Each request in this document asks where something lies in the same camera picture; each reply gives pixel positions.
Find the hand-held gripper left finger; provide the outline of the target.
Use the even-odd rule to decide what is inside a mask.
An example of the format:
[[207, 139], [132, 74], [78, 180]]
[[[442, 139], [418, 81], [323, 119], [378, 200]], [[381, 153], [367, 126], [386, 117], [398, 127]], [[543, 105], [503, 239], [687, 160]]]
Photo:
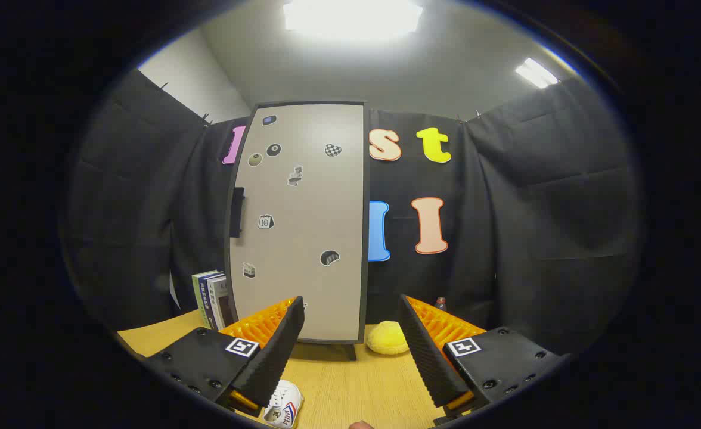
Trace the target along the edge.
[[295, 296], [220, 331], [193, 328], [142, 363], [210, 402], [258, 417], [297, 343], [304, 308]]

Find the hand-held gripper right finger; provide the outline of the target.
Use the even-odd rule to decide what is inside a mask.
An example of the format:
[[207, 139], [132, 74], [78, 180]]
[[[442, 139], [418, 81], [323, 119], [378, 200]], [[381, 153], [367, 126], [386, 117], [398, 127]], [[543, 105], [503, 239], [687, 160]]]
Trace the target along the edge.
[[482, 329], [406, 295], [399, 323], [430, 399], [444, 412], [435, 426], [492, 412], [566, 364], [566, 356], [516, 329]]

